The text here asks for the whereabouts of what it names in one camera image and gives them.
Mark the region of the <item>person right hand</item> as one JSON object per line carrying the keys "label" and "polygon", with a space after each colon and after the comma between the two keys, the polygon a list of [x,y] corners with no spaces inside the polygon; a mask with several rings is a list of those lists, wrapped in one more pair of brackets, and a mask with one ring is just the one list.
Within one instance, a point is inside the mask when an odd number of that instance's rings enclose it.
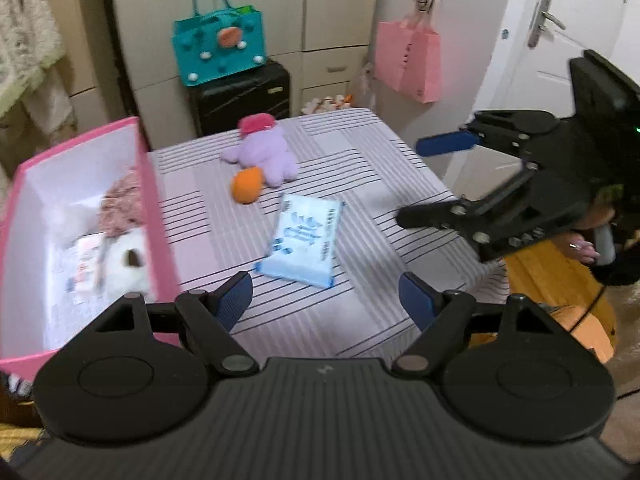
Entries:
{"label": "person right hand", "polygon": [[601,257],[597,248],[597,229],[607,226],[614,214],[612,206],[592,206],[585,218],[565,237],[563,248],[567,257],[583,264],[596,263]]}

